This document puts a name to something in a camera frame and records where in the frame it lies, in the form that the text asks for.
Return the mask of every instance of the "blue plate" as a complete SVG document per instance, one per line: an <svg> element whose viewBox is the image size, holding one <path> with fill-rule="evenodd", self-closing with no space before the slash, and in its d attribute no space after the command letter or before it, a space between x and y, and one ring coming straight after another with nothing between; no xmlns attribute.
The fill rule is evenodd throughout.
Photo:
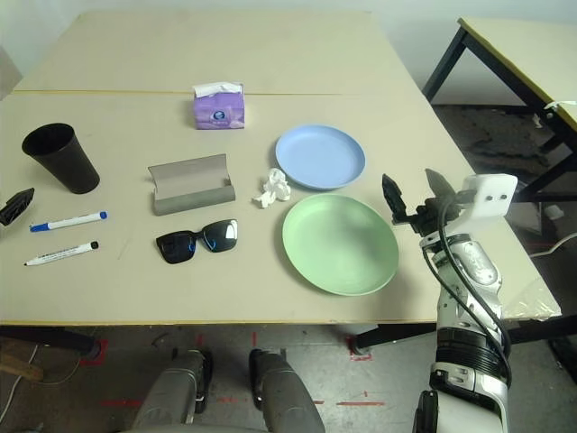
<svg viewBox="0 0 577 433"><path fill-rule="evenodd" d="M312 189L344 187L361 176L365 166L362 147L350 135L321 124L285 132L276 153L282 170Z"/></svg>

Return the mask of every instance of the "plate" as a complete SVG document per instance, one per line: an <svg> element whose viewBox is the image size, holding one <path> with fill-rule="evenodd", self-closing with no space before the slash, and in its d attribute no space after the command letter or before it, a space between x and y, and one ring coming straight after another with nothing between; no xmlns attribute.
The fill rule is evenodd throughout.
<svg viewBox="0 0 577 433"><path fill-rule="evenodd" d="M397 240L389 225L346 196L318 194L299 201L285 218L282 242L307 280L337 295L373 293L398 268Z"/></svg>
<svg viewBox="0 0 577 433"><path fill-rule="evenodd" d="M361 176L362 147L332 126L308 124L286 131L277 141L277 161L296 183L312 189L337 189Z"/></svg>

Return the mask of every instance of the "green plate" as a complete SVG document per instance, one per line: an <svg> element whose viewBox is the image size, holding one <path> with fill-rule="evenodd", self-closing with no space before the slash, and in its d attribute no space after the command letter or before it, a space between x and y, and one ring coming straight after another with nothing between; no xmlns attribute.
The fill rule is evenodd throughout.
<svg viewBox="0 0 577 433"><path fill-rule="evenodd" d="M319 194L299 201L285 218L282 241L307 280L338 295L373 293L398 267L397 240L389 225L345 196Z"/></svg>

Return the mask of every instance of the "tissue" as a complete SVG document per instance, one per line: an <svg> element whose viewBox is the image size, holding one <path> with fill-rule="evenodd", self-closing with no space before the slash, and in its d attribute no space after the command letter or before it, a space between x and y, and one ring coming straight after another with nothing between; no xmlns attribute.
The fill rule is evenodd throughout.
<svg viewBox="0 0 577 433"><path fill-rule="evenodd" d="M287 201L290 198L290 186L287 183L285 173L279 169L270 169L269 179L262 185L264 193L253 198L261 203L261 207L266 209L275 200Z"/></svg>
<svg viewBox="0 0 577 433"><path fill-rule="evenodd" d="M244 128L243 85L218 82L194 86L197 129Z"/></svg>

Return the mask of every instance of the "sunglasses lens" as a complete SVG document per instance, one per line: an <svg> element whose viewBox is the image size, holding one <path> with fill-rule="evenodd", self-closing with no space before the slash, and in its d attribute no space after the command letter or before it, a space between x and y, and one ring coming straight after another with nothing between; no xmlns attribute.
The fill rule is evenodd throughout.
<svg viewBox="0 0 577 433"><path fill-rule="evenodd" d="M156 245L168 263L185 262L195 255L196 242L191 232L175 232L158 237Z"/></svg>
<svg viewBox="0 0 577 433"><path fill-rule="evenodd" d="M206 246L213 253L230 250L236 245L238 224L235 219L227 219L209 224L202 230Z"/></svg>

